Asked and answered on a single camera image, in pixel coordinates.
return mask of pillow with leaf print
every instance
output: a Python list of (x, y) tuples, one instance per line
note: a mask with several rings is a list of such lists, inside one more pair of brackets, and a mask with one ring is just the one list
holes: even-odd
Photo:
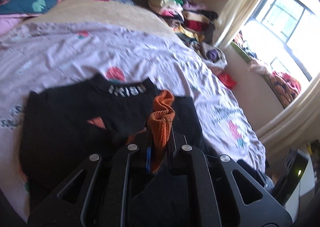
[(0, 14), (44, 14), (62, 0), (6, 0), (0, 2)]

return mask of silver bolt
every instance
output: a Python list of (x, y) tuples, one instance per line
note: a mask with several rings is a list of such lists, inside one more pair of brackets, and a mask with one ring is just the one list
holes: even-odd
[(191, 150), (192, 150), (192, 146), (190, 146), (190, 145), (183, 145), (183, 146), (182, 146), (182, 149), (183, 149), (184, 151), (191, 151)]
[(91, 161), (97, 161), (97, 160), (99, 160), (99, 155), (98, 154), (92, 154), (92, 155), (90, 155), (89, 159)]
[(129, 149), (130, 151), (137, 150), (137, 148), (138, 148), (138, 146), (137, 146), (136, 144), (130, 144), (130, 145), (128, 145), (128, 149)]
[(220, 160), (222, 162), (229, 162), (230, 161), (230, 157), (226, 154), (223, 154), (221, 157), (220, 157)]

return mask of orange ribbed fabric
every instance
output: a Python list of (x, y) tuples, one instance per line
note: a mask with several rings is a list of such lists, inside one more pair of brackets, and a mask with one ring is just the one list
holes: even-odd
[(148, 126), (151, 128), (155, 153), (152, 155), (151, 171), (156, 172), (163, 160), (165, 148), (169, 140), (172, 121), (175, 116), (171, 105), (174, 96), (168, 90), (163, 90), (153, 101), (153, 110), (148, 119)]

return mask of beige curtain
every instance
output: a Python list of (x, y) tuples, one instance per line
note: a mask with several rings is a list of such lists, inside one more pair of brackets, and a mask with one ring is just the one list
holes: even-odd
[(228, 0), (215, 22), (212, 41), (216, 47), (225, 49), (240, 27), (249, 18), (259, 0)]
[(259, 129), (256, 134), (266, 148), (269, 162), (287, 156), (290, 147), (298, 147), (310, 136), (310, 125), (319, 121), (314, 128), (320, 135), (320, 73), (284, 111)]

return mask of orange patterned fabric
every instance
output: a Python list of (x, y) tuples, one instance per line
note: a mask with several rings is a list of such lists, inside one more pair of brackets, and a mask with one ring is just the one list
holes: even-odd
[(153, 110), (148, 119), (148, 126), (151, 128), (155, 146), (154, 155), (151, 161), (151, 171), (156, 172), (163, 160), (165, 148), (169, 140), (172, 121), (175, 113), (171, 105), (174, 96), (168, 90), (163, 90), (153, 101)]

